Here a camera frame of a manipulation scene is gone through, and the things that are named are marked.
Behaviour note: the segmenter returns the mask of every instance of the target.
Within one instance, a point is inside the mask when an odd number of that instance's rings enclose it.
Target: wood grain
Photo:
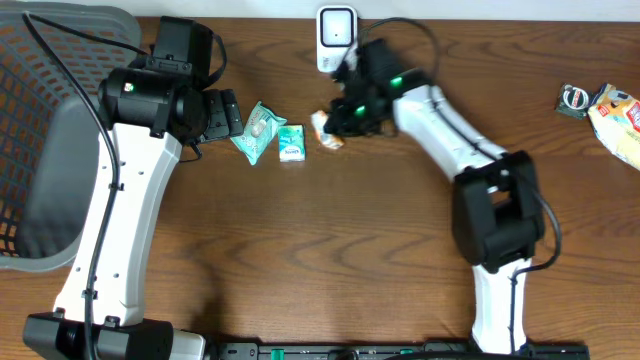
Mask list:
[[[156,18],[139,19],[144,43]],[[309,20],[201,19],[224,39],[218,88],[241,113],[258,100],[293,124],[339,95],[315,68]],[[534,341],[584,341],[593,359],[640,351],[640,172],[588,122],[553,111],[563,82],[608,81],[640,96],[638,25],[438,21],[439,83],[482,133],[534,157],[565,234],[563,256],[528,278]],[[410,64],[430,46],[403,26],[375,31]],[[422,342],[467,337],[471,271],[450,235],[450,186],[406,136],[349,139],[338,152],[307,127],[307,160],[252,167],[229,141],[180,165],[164,195],[147,273],[146,317],[265,342]],[[549,235],[538,259],[551,253]],[[67,270],[0,272],[0,359],[32,358],[25,317],[50,310]]]

